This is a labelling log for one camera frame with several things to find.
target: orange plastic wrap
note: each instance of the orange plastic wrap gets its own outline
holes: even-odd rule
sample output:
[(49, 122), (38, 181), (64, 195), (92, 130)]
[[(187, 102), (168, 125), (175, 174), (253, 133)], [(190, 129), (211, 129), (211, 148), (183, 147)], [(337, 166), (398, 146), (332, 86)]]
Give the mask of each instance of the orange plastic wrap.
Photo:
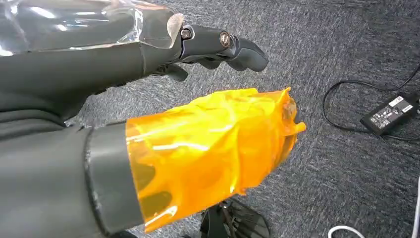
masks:
[(306, 129), (290, 88), (215, 92), (129, 119), (130, 166), (146, 232), (258, 186)]

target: gray cuff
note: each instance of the gray cuff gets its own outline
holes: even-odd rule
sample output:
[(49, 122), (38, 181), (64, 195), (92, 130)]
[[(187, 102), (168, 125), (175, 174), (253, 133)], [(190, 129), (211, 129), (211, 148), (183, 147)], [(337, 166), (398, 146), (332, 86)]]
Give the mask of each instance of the gray cuff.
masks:
[(127, 153), (125, 123), (95, 130), (86, 158), (91, 199), (103, 229), (113, 234), (142, 224)]

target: robotic finger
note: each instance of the robotic finger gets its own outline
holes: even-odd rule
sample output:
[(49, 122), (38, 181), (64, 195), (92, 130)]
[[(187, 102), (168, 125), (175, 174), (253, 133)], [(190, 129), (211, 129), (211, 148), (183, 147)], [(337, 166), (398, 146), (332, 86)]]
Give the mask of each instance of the robotic finger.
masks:
[[(182, 53), (177, 62), (199, 63), (207, 69), (216, 69), (225, 61), (237, 71), (249, 68), (263, 71), (268, 65), (264, 52), (252, 41), (236, 37), (227, 31), (184, 25), (180, 31)], [(168, 75), (176, 81), (183, 81), (188, 73), (179, 66), (165, 65), (153, 73), (154, 76)]]

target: gray fabric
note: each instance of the gray fabric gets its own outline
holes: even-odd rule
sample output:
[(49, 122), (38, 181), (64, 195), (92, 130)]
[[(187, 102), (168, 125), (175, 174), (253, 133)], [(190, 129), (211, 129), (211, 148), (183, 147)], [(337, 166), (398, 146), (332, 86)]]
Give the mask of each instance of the gray fabric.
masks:
[[(157, 0), (194, 24), (225, 28), (255, 41), (269, 56), (262, 73), (186, 67), (182, 83), (146, 78), (92, 96), (74, 119), (90, 125), (152, 114), (216, 90), (292, 86), (308, 125), (289, 160), (241, 200), (263, 214), (273, 237), (326, 237), (340, 224), (366, 237), (411, 234), (420, 161), (377, 138), (327, 125), (320, 101), (341, 79), (384, 86), (400, 84), (420, 60), (420, 3), (415, 0)], [(416, 88), (410, 84), (407, 90)], [(391, 94), (345, 85), (335, 94), (330, 117), (359, 125), (363, 113)], [(418, 120), (402, 128), (415, 136)], [(397, 143), (404, 148), (417, 145)], [(192, 234), (196, 215), (145, 235)], [(337, 237), (352, 237), (345, 232)]]

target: black power brick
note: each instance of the black power brick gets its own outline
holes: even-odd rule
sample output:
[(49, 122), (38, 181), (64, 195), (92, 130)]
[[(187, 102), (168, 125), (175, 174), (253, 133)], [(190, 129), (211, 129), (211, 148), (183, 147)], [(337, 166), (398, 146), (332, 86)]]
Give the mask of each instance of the black power brick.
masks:
[(412, 97), (398, 94), (389, 98), (360, 122), (371, 132), (383, 135), (392, 131), (392, 128), (405, 123), (417, 112), (418, 103)]

